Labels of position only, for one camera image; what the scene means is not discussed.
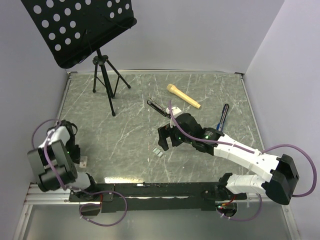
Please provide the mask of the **black stapler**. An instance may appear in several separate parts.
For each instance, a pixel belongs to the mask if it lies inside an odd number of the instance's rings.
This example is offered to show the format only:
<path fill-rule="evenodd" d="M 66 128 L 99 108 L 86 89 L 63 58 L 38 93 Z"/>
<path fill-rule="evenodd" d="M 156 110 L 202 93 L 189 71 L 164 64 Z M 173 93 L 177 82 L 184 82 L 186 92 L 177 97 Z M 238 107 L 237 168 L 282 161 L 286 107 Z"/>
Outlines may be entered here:
<path fill-rule="evenodd" d="M 149 98 L 147 100 L 147 104 L 153 108 L 155 111 L 157 111 L 159 114 L 161 114 L 162 116 L 166 117 L 166 118 L 171 118 L 170 114 L 166 112 L 166 109 L 164 107 L 162 107 L 161 105 L 159 105 L 157 102 L 155 102 L 152 98 Z"/>

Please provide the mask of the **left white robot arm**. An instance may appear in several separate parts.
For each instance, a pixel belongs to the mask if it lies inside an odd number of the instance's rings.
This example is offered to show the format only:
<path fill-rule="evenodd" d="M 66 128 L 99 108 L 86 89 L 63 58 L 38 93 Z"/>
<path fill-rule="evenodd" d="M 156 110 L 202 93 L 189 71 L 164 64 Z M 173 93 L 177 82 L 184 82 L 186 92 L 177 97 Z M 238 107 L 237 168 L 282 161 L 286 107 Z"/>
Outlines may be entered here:
<path fill-rule="evenodd" d="M 35 182 L 42 192 L 70 189 L 77 198 L 93 201 L 99 195 L 94 178 L 76 169 L 81 160 L 81 149 L 76 144 L 78 127 L 65 119 L 55 121 L 56 126 L 46 131 L 43 143 L 32 145 L 27 153 Z"/>

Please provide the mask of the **grey staple strip block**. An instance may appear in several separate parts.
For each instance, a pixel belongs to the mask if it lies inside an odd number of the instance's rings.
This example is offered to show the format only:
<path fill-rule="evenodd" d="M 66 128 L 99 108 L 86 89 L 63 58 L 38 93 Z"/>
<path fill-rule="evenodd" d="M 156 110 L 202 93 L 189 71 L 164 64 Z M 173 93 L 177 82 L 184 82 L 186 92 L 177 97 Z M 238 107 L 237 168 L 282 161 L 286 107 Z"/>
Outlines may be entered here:
<path fill-rule="evenodd" d="M 152 152 L 155 154 L 155 155 L 157 155 L 159 158 L 161 158 L 162 156 L 163 156 L 163 152 L 159 149 L 159 148 L 157 148 L 157 147 L 155 147 L 153 150 L 152 150 Z"/>

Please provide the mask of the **small staple box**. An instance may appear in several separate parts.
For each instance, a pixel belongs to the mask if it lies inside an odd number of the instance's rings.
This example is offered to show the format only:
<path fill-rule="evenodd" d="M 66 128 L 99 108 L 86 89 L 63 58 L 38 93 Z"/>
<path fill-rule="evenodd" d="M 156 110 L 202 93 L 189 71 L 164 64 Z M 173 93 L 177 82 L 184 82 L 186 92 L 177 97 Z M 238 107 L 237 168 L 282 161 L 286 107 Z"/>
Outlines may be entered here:
<path fill-rule="evenodd" d="M 87 156 L 81 156 L 79 161 L 79 167 L 84 169 L 88 165 L 88 157 Z"/>

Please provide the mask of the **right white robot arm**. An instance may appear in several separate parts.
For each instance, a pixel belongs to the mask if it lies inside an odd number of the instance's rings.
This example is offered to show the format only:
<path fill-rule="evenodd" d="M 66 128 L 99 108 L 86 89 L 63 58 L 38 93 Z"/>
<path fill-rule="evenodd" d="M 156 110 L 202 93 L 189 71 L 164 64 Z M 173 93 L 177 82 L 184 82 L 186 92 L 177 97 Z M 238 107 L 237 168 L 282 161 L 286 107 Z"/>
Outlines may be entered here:
<path fill-rule="evenodd" d="M 223 199 L 233 195 L 254 193 L 266 195 L 272 201 L 288 205 L 293 197 L 299 174 L 291 156 L 276 156 L 248 147 L 212 127 L 201 127 L 189 113 L 182 113 L 158 131 L 158 145 L 169 149 L 167 138 L 174 147 L 190 144 L 197 151 L 232 161 L 252 175 L 226 173 L 218 193 Z"/>

